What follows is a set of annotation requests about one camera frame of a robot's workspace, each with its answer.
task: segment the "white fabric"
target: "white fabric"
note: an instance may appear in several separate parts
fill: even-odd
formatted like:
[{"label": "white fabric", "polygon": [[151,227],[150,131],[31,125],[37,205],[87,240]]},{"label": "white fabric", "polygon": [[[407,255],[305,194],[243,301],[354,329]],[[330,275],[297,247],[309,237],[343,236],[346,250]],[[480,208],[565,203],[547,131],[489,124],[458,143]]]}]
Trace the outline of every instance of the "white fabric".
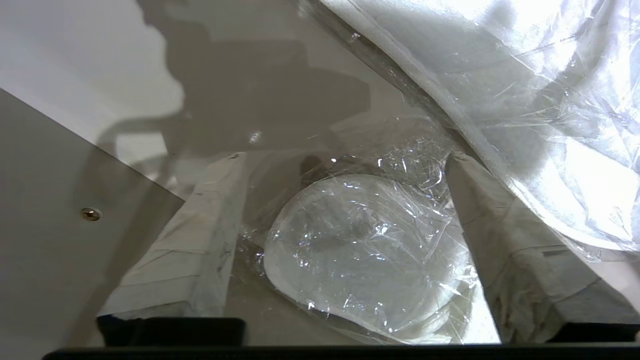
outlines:
[{"label": "white fabric", "polygon": [[548,225],[640,250],[640,2],[323,0]]},{"label": "white fabric", "polygon": [[122,278],[100,315],[224,315],[248,182],[246,153],[209,165],[191,196]]}]

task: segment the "clear plastic bag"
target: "clear plastic bag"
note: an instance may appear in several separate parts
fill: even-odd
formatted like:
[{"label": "clear plastic bag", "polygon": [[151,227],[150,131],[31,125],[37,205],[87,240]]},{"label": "clear plastic bag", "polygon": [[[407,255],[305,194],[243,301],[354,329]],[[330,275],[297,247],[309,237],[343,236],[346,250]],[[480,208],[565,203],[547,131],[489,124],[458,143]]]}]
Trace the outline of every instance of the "clear plastic bag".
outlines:
[{"label": "clear plastic bag", "polygon": [[341,134],[347,154],[304,157],[299,185],[245,212],[237,257],[362,342],[497,341],[444,182],[456,143],[425,118]]}]

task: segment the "white wall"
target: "white wall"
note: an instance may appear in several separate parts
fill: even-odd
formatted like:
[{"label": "white wall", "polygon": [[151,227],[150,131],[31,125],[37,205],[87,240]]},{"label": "white wall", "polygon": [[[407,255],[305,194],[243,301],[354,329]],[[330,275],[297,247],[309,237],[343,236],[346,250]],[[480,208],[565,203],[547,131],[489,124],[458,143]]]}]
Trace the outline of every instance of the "white wall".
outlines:
[{"label": "white wall", "polygon": [[0,87],[183,198],[221,153],[416,112],[296,1],[4,0],[0,48]]}]

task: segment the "plastic-covered fabric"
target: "plastic-covered fabric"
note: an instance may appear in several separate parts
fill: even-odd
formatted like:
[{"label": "plastic-covered fabric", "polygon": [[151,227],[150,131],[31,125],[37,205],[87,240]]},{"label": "plastic-covered fabric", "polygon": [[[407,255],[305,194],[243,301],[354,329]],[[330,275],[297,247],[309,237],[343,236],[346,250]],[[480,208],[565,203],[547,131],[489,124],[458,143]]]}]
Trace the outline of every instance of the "plastic-covered fabric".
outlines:
[{"label": "plastic-covered fabric", "polygon": [[640,2],[323,3],[432,96],[548,225],[640,250]]}]

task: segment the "screw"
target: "screw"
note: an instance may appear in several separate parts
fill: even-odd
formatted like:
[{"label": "screw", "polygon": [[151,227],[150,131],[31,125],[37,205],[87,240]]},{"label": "screw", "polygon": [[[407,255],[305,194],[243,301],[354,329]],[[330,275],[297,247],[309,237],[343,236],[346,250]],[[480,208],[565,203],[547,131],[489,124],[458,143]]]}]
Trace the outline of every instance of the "screw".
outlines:
[{"label": "screw", "polygon": [[81,210],[80,214],[82,215],[82,218],[87,221],[98,221],[102,217],[100,210],[94,208],[84,208]]}]

